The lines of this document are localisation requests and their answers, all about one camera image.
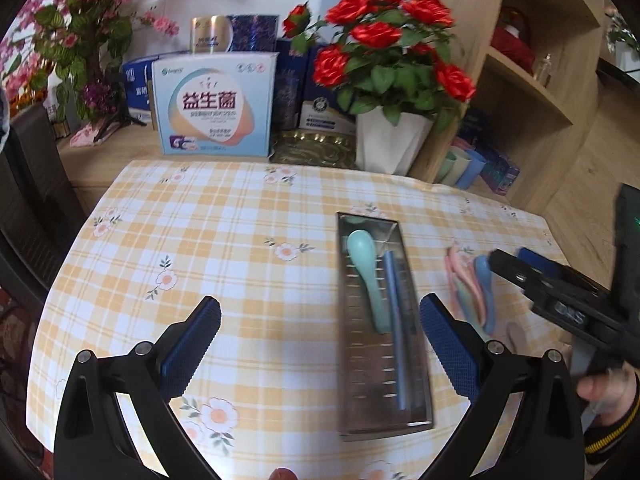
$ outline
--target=green cup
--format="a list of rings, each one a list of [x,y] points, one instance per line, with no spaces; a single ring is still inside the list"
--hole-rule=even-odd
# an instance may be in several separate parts
[[[442,161],[442,165],[438,170],[438,175],[436,176],[436,184],[442,182],[442,180],[447,176],[447,173],[451,171],[454,162],[456,161],[456,154],[453,152],[448,152],[447,156]]]

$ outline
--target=blue cup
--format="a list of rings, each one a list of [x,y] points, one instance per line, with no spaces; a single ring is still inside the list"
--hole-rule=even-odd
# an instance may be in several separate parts
[[[469,189],[486,164],[486,159],[480,153],[474,150],[465,150],[465,153],[471,157],[471,162],[466,167],[465,173],[456,182],[458,189]]]

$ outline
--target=plastic spoon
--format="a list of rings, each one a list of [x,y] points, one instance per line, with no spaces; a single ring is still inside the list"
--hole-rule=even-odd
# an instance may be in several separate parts
[[[382,299],[376,275],[376,243],[369,233],[362,229],[354,231],[347,238],[347,250],[356,270],[362,277],[371,305],[373,326],[379,334],[391,332],[391,316]]]

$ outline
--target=table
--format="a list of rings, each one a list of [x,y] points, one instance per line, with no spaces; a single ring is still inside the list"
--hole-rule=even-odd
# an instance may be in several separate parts
[[[418,294],[447,303],[443,258],[521,246],[564,262],[537,216],[445,186],[328,168],[141,160],[129,164],[80,231],[36,334],[27,424],[48,449],[75,355],[129,352],[187,317],[204,295],[222,328],[171,407],[223,479],[266,480],[279,466],[301,479],[417,478],[468,407],[428,352],[436,428],[371,442],[337,433],[335,213],[401,223]],[[495,279],[497,336],[507,319],[532,353],[559,330]],[[126,397],[122,409],[144,462],[162,471]],[[517,399],[481,467],[495,461]]]

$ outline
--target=metal screw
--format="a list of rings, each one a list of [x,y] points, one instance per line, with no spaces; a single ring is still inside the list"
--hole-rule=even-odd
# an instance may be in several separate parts
[[[89,352],[88,350],[82,350],[82,351],[78,354],[78,362],[79,362],[79,363],[85,363],[85,362],[87,362],[89,359],[91,359],[91,352]]]
[[[138,355],[147,355],[151,352],[153,345],[149,341],[143,341],[142,343],[138,343],[136,345],[136,354]]]
[[[504,345],[500,341],[489,341],[486,347],[493,355],[500,355],[504,352]]]
[[[562,361],[562,354],[558,350],[549,350],[546,356],[555,363]]]

